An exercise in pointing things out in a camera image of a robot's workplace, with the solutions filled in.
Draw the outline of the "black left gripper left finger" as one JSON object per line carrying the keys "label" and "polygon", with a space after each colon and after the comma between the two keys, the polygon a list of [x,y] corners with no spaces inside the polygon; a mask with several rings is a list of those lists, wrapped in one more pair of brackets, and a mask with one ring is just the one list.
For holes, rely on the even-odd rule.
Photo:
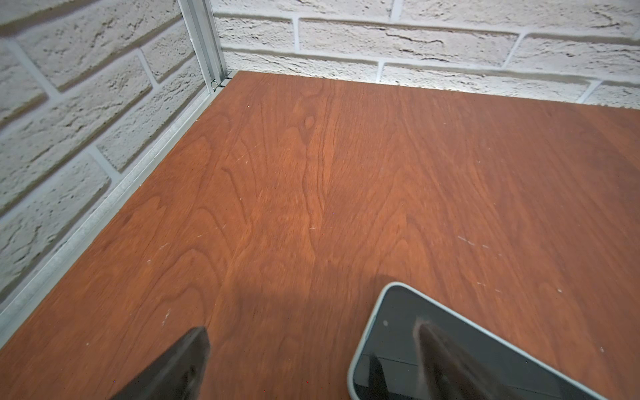
{"label": "black left gripper left finger", "polygon": [[113,398],[197,399],[209,354],[206,328],[191,328]]}

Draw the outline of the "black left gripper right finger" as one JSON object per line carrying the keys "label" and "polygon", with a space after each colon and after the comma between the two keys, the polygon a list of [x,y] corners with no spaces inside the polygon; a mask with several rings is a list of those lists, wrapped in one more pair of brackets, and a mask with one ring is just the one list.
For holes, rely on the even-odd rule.
{"label": "black left gripper right finger", "polygon": [[432,399],[520,398],[429,321],[416,322],[416,347]]}

